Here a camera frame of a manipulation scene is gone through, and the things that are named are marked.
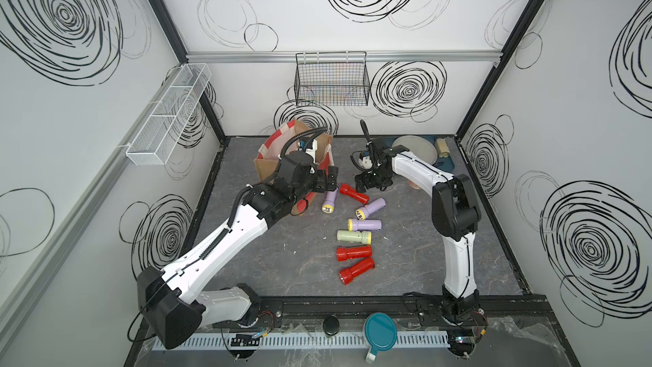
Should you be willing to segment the purple flashlight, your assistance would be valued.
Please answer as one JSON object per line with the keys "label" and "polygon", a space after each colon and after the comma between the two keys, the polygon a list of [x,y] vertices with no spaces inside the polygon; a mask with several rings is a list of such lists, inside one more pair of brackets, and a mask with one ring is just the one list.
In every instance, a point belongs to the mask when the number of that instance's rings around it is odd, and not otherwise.
{"label": "purple flashlight", "polygon": [[326,214],[332,214],[336,210],[336,199],[339,191],[337,189],[325,193],[322,211]]}
{"label": "purple flashlight", "polygon": [[373,200],[369,204],[358,208],[355,212],[356,218],[358,220],[367,220],[372,217],[372,215],[386,206],[386,201],[384,198],[378,198]]}

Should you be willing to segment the red jute tote bag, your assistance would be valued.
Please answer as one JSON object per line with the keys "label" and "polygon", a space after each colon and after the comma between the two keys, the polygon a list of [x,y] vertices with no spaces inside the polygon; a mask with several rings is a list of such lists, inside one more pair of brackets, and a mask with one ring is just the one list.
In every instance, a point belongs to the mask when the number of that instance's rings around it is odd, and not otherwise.
{"label": "red jute tote bag", "polygon": [[290,137],[278,153],[277,166],[244,199],[268,224],[291,214],[292,208],[312,193],[337,189],[337,168],[319,168],[308,147],[328,131],[311,128]]}

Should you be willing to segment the purple flashlight horizontal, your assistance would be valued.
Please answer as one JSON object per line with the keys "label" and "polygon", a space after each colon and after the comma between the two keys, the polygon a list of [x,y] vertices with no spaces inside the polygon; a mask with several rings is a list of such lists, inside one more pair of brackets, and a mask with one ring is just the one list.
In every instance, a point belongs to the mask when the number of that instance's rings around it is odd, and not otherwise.
{"label": "purple flashlight horizontal", "polygon": [[348,219],[347,228],[349,231],[373,231],[382,229],[382,221],[378,219]]}

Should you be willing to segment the green flashlight horizontal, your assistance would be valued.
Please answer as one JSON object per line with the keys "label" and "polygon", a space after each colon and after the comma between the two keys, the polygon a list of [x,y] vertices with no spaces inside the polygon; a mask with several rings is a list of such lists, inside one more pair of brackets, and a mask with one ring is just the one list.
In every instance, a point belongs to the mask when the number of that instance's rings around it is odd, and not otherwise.
{"label": "green flashlight horizontal", "polygon": [[340,242],[350,242],[363,245],[372,244],[372,234],[370,231],[338,230],[336,238],[337,241]]}

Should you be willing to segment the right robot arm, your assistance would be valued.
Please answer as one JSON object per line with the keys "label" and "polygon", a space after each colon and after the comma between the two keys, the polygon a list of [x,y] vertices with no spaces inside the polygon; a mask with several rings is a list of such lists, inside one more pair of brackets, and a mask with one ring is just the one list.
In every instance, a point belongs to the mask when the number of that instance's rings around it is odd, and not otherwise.
{"label": "right robot arm", "polygon": [[355,177],[358,192],[384,190],[401,176],[431,197],[431,221],[442,237],[445,254],[441,316],[452,325],[462,324],[479,307],[474,244],[482,211],[469,176],[444,172],[403,146],[383,151],[370,147],[351,161],[361,170]]}

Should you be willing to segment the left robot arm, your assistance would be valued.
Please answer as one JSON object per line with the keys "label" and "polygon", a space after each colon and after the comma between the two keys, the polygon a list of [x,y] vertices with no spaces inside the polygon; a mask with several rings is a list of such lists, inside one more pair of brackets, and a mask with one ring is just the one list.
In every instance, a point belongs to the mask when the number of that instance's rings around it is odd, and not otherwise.
{"label": "left robot arm", "polygon": [[309,194],[335,191],[337,176],[337,167],[320,169],[307,152],[292,151],[270,176],[239,191],[229,217],[202,242],[161,269],[142,270],[137,277],[139,314],[164,348],[180,346],[203,326],[254,324],[260,307],[256,292],[245,284],[208,292],[206,285]]}

